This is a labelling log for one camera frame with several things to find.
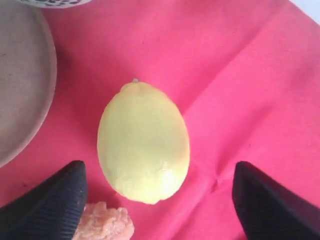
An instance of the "lemon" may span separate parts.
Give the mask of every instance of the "lemon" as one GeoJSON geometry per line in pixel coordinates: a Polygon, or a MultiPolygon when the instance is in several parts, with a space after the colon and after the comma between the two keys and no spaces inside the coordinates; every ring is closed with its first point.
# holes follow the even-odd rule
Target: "lemon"
{"type": "Polygon", "coordinates": [[[136,80],[106,106],[97,150],[110,185],[146,204],[178,191],[190,162],[188,131],[179,109],[165,93],[136,80]]]}

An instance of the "pink sponge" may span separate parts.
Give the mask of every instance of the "pink sponge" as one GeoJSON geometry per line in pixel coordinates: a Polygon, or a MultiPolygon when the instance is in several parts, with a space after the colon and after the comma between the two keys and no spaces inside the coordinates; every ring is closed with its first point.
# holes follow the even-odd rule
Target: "pink sponge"
{"type": "Polygon", "coordinates": [[[135,227],[127,209],[107,209],[105,202],[86,204],[72,240],[129,240],[135,227]]]}

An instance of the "ceramic plate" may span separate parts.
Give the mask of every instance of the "ceramic plate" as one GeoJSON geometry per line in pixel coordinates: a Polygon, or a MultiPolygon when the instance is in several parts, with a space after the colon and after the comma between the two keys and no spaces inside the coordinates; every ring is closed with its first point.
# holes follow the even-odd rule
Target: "ceramic plate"
{"type": "Polygon", "coordinates": [[[0,167],[40,128],[56,77],[54,42],[40,10],[0,0],[0,167]]]}

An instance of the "pink tablecloth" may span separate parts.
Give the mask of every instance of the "pink tablecloth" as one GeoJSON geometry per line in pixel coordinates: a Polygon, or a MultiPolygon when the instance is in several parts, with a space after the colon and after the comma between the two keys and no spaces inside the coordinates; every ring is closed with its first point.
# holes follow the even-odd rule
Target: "pink tablecloth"
{"type": "Polygon", "coordinates": [[[320,27],[290,2],[93,0],[45,15],[56,94],[34,140],[0,169],[1,205],[84,160],[89,201],[128,208],[133,240],[242,239],[237,161],[320,206],[320,27]],[[187,179],[156,205],[116,194],[97,159],[103,109],[133,77],[165,91],[190,134],[187,179]]]}

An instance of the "plate rim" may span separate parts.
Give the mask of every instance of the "plate rim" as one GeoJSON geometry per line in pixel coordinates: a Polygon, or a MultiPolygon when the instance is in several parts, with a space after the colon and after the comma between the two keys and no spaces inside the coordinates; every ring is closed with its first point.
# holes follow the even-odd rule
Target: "plate rim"
{"type": "Polygon", "coordinates": [[[25,8],[29,9],[35,16],[37,22],[41,26],[41,29],[43,31],[46,45],[47,45],[47,51],[48,51],[48,57],[49,57],[49,84],[48,84],[48,94],[46,95],[46,98],[44,99],[41,111],[39,112],[38,118],[36,121],[34,121],[33,127],[30,128],[28,134],[25,135],[25,138],[21,140],[16,147],[13,148],[12,151],[5,154],[3,157],[0,158],[0,168],[14,160],[33,140],[33,138],[36,136],[40,128],[42,127],[43,123],[45,122],[45,119],[47,118],[48,112],[50,110],[50,107],[52,105],[54,95],[56,92],[56,84],[57,84],[57,74],[58,74],[58,67],[57,67],[57,53],[56,53],[56,46],[55,42],[51,33],[51,29],[49,27],[49,24],[43,15],[42,11],[39,8],[32,7],[32,6],[25,6],[25,8]]]}

